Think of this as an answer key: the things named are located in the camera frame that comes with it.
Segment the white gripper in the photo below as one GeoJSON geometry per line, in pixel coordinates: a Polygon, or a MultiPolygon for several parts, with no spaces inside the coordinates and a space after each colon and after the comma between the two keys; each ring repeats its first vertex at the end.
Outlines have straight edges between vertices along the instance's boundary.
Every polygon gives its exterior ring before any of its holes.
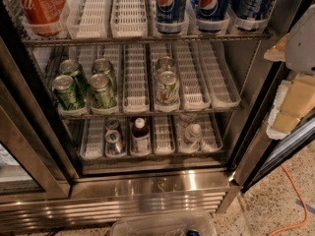
{"type": "MultiPolygon", "coordinates": [[[[315,4],[312,4],[264,58],[284,62],[286,66],[304,74],[315,74],[315,4]]],[[[270,139],[282,140],[288,136],[315,107],[315,78],[303,76],[279,85],[268,119],[266,134],[270,139]]]]}

